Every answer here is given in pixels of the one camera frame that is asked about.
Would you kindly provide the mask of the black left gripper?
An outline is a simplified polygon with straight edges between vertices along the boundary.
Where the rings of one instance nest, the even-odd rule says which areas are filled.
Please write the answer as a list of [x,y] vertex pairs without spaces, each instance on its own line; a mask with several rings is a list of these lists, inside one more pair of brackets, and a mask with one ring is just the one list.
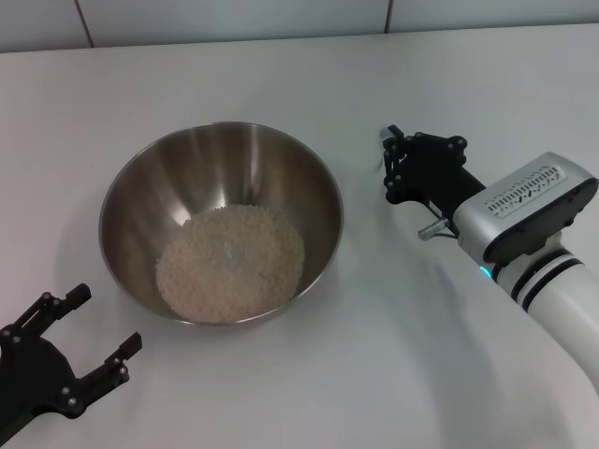
[[1,436],[12,438],[44,413],[76,419],[108,393],[129,381],[129,360],[142,348],[133,333],[104,363],[76,378],[66,357],[39,338],[55,321],[92,297],[81,283],[64,298],[44,292],[13,324],[1,329]]

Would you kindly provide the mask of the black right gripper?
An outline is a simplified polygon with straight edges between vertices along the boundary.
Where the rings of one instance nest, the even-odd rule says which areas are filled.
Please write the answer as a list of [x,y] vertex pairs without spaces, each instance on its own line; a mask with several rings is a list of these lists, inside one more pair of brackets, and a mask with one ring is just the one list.
[[[462,203],[486,188],[464,167],[467,146],[464,137],[443,138],[422,132],[408,136],[394,124],[387,130],[394,137],[383,141],[384,185],[390,204],[401,201],[398,190],[401,180],[408,190],[417,191],[444,217],[452,218]],[[400,174],[397,172],[400,162],[397,149],[406,154],[400,164]]]

